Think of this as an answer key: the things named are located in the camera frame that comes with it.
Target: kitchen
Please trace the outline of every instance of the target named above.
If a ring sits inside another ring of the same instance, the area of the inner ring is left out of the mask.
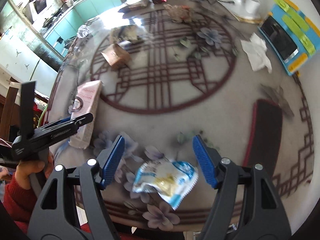
[[[18,82],[37,80],[38,92],[49,97],[78,28],[110,9],[118,11],[124,1],[9,0],[0,14],[0,32],[5,34],[0,68]],[[7,80],[0,81],[3,96]]]
[[[78,28],[126,0],[13,0],[32,27],[65,57]]]

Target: silver screw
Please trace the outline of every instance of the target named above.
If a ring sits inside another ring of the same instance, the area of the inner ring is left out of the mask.
[[[62,171],[63,166],[62,166],[61,164],[59,164],[59,165],[55,166],[54,169],[55,169],[56,171]]]
[[[87,164],[90,165],[90,166],[94,166],[96,163],[97,163],[96,159],[90,159],[90,160],[87,161]]]
[[[230,159],[228,159],[228,158],[222,158],[221,159],[221,163],[223,163],[223,164],[230,164]]]
[[[261,171],[263,169],[263,166],[260,164],[260,163],[257,163],[255,166],[254,166],[258,171]]]

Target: cable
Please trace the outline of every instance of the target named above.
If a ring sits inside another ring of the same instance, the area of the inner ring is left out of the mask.
[[[39,128],[40,125],[41,125],[42,118],[43,118],[45,112],[47,111],[47,109],[48,109],[48,104],[45,106],[45,108],[44,108],[44,110],[42,111],[42,114],[41,114],[41,116],[40,116],[40,118],[39,118],[38,128]]]

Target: white cup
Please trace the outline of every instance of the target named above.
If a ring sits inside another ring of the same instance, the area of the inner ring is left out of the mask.
[[[245,0],[244,8],[250,14],[257,14],[260,7],[259,0]]]

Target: round label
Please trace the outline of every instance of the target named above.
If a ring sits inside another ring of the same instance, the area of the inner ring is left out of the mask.
[[[83,101],[80,97],[76,97],[75,102],[73,104],[73,112],[79,112],[83,107]]]

